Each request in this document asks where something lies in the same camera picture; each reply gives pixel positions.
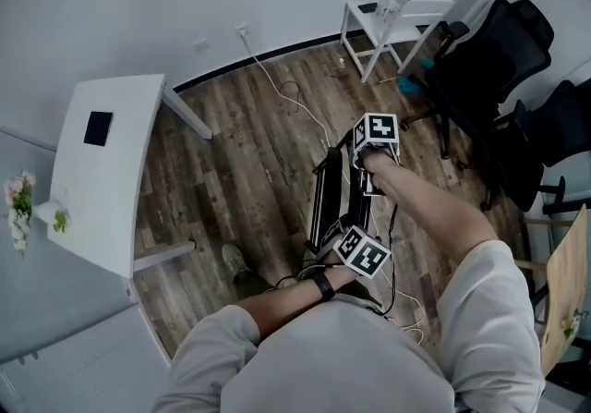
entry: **watch strap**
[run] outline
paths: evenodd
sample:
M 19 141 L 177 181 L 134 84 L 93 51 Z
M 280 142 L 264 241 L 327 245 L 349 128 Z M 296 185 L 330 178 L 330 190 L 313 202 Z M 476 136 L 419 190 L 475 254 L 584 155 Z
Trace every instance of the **watch strap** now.
M 334 297 L 334 290 L 332 289 L 331 282 L 329 282 L 329 279 L 324 272 L 314 273 L 312 275 L 312 280 L 314 280 L 322 294 L 322 301 L 328 301 Z

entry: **wooden floor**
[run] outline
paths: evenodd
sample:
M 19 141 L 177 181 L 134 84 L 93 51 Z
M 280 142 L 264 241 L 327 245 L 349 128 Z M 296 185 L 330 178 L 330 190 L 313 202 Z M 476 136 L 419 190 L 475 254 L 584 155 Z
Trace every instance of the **wooden floor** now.
M 363 46 L 359 39 L 354 43 Z M 432 52 L 427 46 L 422 55 Z M 380 58 L 369 83 L 362 85 L 339 43 L 284 55 L 266 67 L 276 83 L 299 84 L 300 102 L 326 123 L 330 144 L 364 112 L 404 117 L 428 108 L 424 98 L 402 95 L 395 81 L 378 83 L 394 74 L 388 56 Z M 296 98 L 293 83 L 285 84 L 283 92 Z M 324 157 L 326 146 L 320 126 L 305 110 L 279 98 L 256 66 L 201 83 L 182 97 L 211 127 L 213 139 L 201 140 L 162 107 L 142 181 L 136 245 L 143 249 L 192 238 L 197 249 L 134 278 L 171 355 L 196 322 L 235 300 L 221 255 L 224 243 L 239 246 L 250 265 L 271 283 L 298 270 L 314 195 L 312 169 Z M 458 159 L 468 160 L 470 153 L 469 140 L 457 128 L 452 127 L 452 159 L 447 161 L 440 159 L 440 141 L 431 119 L 401 132 L 401 141 L 405 166 L 475 205 L 483 200 L 485 189 L 478 174 L 459 172 L 454 166 Z M 378 232 L 388 240 L 392 206 L 385 198 L 374 201 Z M 515 206 L 501 199 L 488 218 L 515 256 L 527 258 L 525 228 Z M 393 233 L 396 287 L 425 306 L 427 316 L 418 327 L 425 333 L 422 345 L 429 350 L 439 336 L 435 304 L 453 267 L 402 212 Z M 391 265 L 384 267 L 388 276 L 391 270 Z M 390 302 L 391 289 L 381 275 L 371 289 Z M 399 326 L 406 326 L 419 321 L 421 312 L 398 295 L 391 315 Z M 419 333 L 409 335 L 418 338 Z

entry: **shoe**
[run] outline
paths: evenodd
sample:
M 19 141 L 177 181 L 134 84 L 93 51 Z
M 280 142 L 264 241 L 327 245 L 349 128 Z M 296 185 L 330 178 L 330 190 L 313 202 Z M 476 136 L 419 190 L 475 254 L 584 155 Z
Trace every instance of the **shoe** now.
M 247 264 L 244 262 L 242 252 L 237 246 L 224 244 L 222 247 L 222 257 L 233 276 L 238 275 L 240 272 L 250 271 Z

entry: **person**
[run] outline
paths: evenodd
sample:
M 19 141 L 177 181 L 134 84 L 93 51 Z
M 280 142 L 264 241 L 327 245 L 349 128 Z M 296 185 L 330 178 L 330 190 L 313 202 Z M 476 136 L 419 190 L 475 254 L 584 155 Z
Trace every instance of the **person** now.
M 337 294 L 321 302 L 326 290 L 315 280 L 266 292 L 239 251 L 226 248 L 238 293 L 260 294 L 193 328 L 154 413 L 536 411 L 539 343 L 509 247 L 479 210 L 383 153 L 365 155 L 364 165 L 458 265 L 437 306 L 437 359 L 359 306 L 366 300 Z M 356 279 L 344 266 L 324 276 L 334 291 Z

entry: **vase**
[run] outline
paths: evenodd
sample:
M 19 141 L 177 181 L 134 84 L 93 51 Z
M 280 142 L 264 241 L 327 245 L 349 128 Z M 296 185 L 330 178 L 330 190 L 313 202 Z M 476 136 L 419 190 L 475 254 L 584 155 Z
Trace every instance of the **vase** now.
M 55 224 L 55 213 L 64 211 L 64 207 L 57 201 L 49 200 L 33 206 L 33 216 L 41 219 L 51 227 Z

